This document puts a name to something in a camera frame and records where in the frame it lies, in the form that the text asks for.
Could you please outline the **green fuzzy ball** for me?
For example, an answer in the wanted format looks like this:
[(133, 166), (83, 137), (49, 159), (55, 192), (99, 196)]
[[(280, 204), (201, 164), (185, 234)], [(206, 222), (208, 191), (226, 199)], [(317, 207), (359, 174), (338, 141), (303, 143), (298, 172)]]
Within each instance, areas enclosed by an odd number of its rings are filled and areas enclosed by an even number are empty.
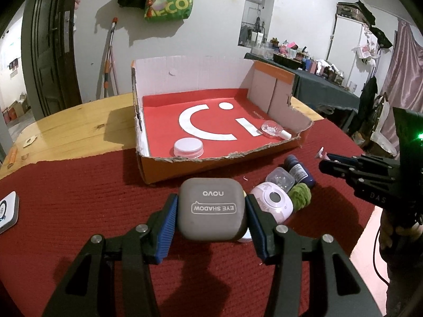
[(311, 191), (305, 183), (298, 183), (287, 193), (292, 201), (293, 210), (297, 212), (311, 203)]

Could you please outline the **white cabinet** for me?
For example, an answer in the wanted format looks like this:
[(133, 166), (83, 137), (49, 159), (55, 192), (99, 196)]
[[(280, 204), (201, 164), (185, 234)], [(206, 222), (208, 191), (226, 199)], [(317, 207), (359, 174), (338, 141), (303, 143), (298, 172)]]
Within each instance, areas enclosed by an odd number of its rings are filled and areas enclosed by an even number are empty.
[(343, 75), (344, 87), (360, 95), (371, 66), (359, 57), (359, 49), (371, 37), (366, 17), (354, 3), (338, 2), (326, 60)]

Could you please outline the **dark cloth side table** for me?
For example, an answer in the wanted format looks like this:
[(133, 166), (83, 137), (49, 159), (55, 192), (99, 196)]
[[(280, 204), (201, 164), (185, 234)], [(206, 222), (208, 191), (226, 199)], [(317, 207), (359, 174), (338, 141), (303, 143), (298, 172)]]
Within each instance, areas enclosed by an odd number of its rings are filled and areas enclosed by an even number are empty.
[(264, 62), (293, 73), (295, 75), (293, 97), (320, 114), (331, 115), (343, 111), (349, 116), (358, 113), (360, 99), (322, 77), (303, 70), (284, 67), (256, 54), (246, 53), (244, 58)]

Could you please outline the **red cardboard box tray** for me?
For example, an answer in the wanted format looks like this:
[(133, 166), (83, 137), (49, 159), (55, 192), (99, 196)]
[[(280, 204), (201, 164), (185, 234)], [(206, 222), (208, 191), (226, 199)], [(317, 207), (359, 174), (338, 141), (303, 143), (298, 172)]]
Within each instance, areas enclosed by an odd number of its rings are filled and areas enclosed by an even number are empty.
[[(136, 151), (147, 184), (277, 154), (304, 143), (312, 120), (291, 104), (293, 73), (251, 59), (154, 57), (131, 65)], [(261, 130), (273, 120), (290, 140)], [(196, 159), (176, 157), (175, 141), (204, 144)]]

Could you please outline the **dark wooden door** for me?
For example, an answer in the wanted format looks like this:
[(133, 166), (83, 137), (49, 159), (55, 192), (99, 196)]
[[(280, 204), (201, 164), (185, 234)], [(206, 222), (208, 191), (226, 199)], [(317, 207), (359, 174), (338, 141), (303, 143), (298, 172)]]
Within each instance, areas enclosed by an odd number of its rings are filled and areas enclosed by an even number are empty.
[(21, 63), (36, 120), (80, 105), (74, 48), (76, 0), (26, 0)]

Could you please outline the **red knitted table cloth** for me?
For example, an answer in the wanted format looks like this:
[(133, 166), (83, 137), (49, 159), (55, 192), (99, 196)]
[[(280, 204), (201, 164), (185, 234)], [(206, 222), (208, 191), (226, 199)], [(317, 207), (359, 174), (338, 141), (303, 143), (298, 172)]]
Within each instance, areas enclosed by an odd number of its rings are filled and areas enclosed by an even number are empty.
[[(360, 148), (332, 122), (317, 121), (294, 150), (316, 184), (309, 206), (288, 225), (300, 235), (331, 234), (350, 253), (373, 212), (344, 181), (322, 174), (319, 149), (350, 157)], [(178, 179), (146, 185), (134, 150), (27, 165), (1, 181), (19, 196), (19, 219), (1, 235), (1, 282), (25, 316), (41, 316), (56, 285), (93, 234), (116, 237), (159, 210)], [(262, 316), (273, 268), (250, 243), (195, 243), (175, 235), (151, 269), (162, 316)]]

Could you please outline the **pink curtain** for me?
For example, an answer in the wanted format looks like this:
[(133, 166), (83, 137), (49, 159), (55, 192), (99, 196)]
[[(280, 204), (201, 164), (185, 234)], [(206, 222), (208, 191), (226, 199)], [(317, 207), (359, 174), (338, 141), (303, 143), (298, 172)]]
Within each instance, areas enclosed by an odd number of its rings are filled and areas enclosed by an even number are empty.
[(392, 107), (422, 112), (422, 45), (400, 19), (394, 53), (382, 91)]

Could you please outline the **clear round bottle white cap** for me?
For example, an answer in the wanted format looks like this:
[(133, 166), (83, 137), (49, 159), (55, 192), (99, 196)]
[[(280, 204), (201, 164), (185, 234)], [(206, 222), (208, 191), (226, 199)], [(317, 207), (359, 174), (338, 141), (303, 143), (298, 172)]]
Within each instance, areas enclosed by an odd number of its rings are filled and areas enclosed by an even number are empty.
[(264, 121), (261, 125), (261, 130), (269, 136), (279, 137), (283, 140), (290, 140), (292, 138), (292, 134), (273, 120)]

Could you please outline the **pink round jar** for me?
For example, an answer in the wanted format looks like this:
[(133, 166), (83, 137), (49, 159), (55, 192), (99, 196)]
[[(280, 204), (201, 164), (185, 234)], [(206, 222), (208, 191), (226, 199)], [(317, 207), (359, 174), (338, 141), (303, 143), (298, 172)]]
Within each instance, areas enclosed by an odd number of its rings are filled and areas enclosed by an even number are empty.
[(204, 144), (195, 137), (184, 137), (175, 141), (173, 153), (176, 157), (196, 159), (203, 155)]

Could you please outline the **pink My Melody compact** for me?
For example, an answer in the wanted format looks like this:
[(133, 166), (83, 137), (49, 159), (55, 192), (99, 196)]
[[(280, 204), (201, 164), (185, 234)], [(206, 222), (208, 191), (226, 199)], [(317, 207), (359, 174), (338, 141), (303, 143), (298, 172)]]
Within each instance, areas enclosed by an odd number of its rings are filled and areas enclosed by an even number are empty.
[(293, 213), (293, 204), (287, 193), (270, 182), (260, 183), (251, 192), (264, 212), (270, 213), (277, 224), (284, 224)]

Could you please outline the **grey eye shadow case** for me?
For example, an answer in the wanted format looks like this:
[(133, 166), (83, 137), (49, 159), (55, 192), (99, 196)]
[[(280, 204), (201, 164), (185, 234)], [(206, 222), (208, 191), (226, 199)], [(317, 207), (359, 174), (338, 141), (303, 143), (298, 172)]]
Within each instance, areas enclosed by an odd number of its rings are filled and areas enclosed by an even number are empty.
[(177, 225), (189, 240), (238, 240), (247, 231), (245, 191), (230, 178), (190, 178), (178, 191)]

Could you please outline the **dark blue bottle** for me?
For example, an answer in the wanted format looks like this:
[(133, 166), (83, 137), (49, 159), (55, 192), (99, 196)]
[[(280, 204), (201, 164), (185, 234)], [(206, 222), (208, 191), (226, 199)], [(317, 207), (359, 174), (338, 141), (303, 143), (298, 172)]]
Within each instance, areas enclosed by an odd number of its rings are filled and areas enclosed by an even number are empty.
[(288, 155), (284, 161), (284, 168), (294, 177), (296, 183), (304, 183), (310, 189), (315, 185), (315, 179), (308, 169), (295, 155)]

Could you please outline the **white square device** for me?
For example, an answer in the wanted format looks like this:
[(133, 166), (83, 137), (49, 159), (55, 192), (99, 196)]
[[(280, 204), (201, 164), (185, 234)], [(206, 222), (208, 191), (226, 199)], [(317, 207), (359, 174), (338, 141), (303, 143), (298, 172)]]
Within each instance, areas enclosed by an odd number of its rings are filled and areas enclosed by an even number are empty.
[(0, 233), (4, 233), (15, 226), (19, 218), (19, 196), (12, 191), (1, 199), (0, 205)]

